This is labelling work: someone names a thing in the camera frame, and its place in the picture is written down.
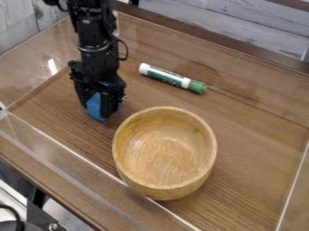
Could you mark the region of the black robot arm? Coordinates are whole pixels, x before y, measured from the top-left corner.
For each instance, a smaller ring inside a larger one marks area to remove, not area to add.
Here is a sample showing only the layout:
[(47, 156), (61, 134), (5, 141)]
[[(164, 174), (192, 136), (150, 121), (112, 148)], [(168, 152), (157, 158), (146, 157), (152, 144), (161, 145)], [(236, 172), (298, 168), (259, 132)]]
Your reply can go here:
[(128, 44), (117, 37), (118, 17), (112, 0), (43, 0), (69, 12), (74, 31), (79, 35), (81, 60), (71, 60), (70, 78), (81, 104), (89, 116), (105, 122), (116, 114), (126, 99), (126, 82), (118, 75), (121, 57), (118, 44)]

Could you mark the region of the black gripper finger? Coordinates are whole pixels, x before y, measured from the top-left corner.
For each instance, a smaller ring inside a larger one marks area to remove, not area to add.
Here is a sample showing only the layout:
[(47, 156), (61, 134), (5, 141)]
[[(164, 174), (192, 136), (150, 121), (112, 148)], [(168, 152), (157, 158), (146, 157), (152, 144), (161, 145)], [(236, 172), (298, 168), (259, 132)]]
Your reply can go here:
[(124, 103), (126, 96), (125, 91), (113, 91), (101, 93), (101, 116), (108, 119), (118, 111), (120, 105)]
[(84, 107), (88, 107), (88, 101), (93, 97), (96, 90), (96, 85), (93, 82), (85, 82), (81, 79), (74, 79), (74, 87), (78, 94), (78, 98)]

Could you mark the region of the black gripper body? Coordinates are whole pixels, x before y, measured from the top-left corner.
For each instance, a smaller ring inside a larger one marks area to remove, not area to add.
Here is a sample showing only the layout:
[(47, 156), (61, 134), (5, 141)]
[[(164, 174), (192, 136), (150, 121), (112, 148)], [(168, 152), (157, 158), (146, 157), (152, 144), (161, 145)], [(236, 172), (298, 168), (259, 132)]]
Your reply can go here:
[(71, 70), (71, 80), (81, 79), (85, 82), (93, 82), (97, 92), (125, 91), (128, 85), (118, 75), (120, 62), (117, 60), (100, 60), (94, 62), (71, 60), (69, 67)]

